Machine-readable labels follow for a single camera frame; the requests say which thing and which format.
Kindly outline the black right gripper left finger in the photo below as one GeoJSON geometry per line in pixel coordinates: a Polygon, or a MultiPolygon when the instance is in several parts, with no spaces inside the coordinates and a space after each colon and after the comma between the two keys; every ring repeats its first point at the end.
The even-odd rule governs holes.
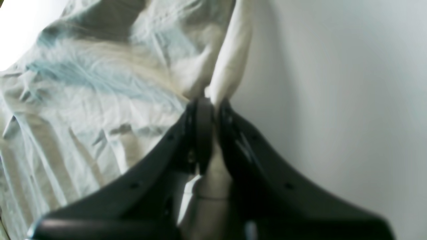
{"type": "Polygon", "coordinates": [[[214,109],[192,100],[154,149],[100,190],[37,220],[30,240],[180,240],[177,226],[187,182],[207,171],[214,109]]]}

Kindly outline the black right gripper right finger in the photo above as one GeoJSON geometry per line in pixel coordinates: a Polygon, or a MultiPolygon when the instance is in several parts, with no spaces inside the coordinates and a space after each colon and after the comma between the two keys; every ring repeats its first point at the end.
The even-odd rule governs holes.
{"type": "Polygon", "coordinates": [[[299,173],[224,100],[220,145],[237,192],[238,213],[256,240],[393,240],[383,217],[299,173]]]}

